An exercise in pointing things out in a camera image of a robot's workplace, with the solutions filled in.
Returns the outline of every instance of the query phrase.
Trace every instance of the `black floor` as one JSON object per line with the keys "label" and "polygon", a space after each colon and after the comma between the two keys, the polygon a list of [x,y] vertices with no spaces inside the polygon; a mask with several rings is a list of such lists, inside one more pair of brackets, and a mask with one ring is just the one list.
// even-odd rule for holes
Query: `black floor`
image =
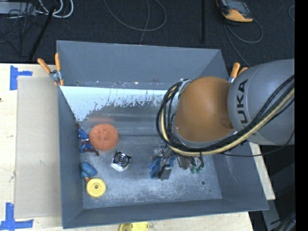
{"label": "black floor", "polygon": [[[37,9],[40,7],[38,0],[9,1],[29,2]],[[52,7],[53,1],[42,0],[47,9]],[[204,11],[202,0],[73,0],[72,15],[68,18],[51,18],[35,49],[33,46],[48,18],[47,15],[14,19],[2,14],[0,62],[35,63],[40,57],[46,63],[54,64],[55,44],[59,39],[220,49],[229,73],[234,62],[254,66],[294,58],[295,0],[245,2],[254,16],[254,21],[229,25],[219,12],[215,0],[204,0]],[[69,0],[64,0],[63,11],[69,13],[70,9]],[[15,16],[14,12],[17,13],[12,11],[10,17]],[[35,50],[35,53],[30,59],[31,50]],[[264,147],[262,151],[272,149],[274,148]],[[295,161],[294,147],[266,155],[264,158],[270,177],[274,176]],[[281,218],[295,208],[294,187],[284,191],[286,192],[279,195],[275,201]],[[252,212],[250,215],[255,231],[266,230],[261,212]]]}

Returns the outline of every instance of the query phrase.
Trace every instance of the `gray bin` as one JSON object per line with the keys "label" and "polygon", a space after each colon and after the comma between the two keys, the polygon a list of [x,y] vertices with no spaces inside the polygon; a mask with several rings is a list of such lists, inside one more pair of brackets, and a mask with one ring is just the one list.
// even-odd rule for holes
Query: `gray bin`
{"label": "gray bin", "polygon": [[[220,50],[60,40],[57,52],[65,81],[58,88],[63,228],[268,209],[252,157],[205,156],[200,174],[175,162],[168,180],[150,178],[148,166],[162,142],[155,127],[161,98],[181,78],[228,79]],[[98,157],[80,154],[76,122],[86,132],[111,123],[119,143]],[[116,151],[132,157],[123,172],[111,167]],[[232,153],[251,150],[247,144]],[[83,161],[106,183],[98,199],[85,192]]]}

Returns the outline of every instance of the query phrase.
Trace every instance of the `yellow roll of tape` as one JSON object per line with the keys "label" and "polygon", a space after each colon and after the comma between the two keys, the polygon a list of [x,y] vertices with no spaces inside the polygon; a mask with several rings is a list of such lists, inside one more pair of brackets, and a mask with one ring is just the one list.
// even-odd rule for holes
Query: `yellow roll of tape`
{"label": "yellow roll of tape", "polygon": [[119,227],[119,231],[148,231],[149,224],[144,222],[123,223]]}
{"label": "yellow roll of tape", "polygon": [[90,197],[99,198],[105,193],[106,184],[99,178],[90,179],[87,183],[86,191]]}

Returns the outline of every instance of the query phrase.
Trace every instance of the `orange ball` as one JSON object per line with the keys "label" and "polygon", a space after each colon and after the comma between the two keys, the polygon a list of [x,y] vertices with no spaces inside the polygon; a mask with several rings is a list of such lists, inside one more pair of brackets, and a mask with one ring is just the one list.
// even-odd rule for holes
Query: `orange ball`
{"label": "orange ball", "polygon": [[119,141],[119,133],[113,125],[100,123],[90,130],[89,141],[95,149],[107,151],[115,148]]}

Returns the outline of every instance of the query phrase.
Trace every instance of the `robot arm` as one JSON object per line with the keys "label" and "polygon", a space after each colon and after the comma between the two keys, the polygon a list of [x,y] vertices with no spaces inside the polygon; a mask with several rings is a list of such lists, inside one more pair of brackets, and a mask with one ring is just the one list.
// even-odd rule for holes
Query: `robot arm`
{"label": "robot arm", "polygon": [[294,59],[251,67],[232,83],[201,77],[181,90],[178,82],[163,99],[157,131],[173,151],[186,156],[222,153],[245,140],[294,144],[294,82]]}

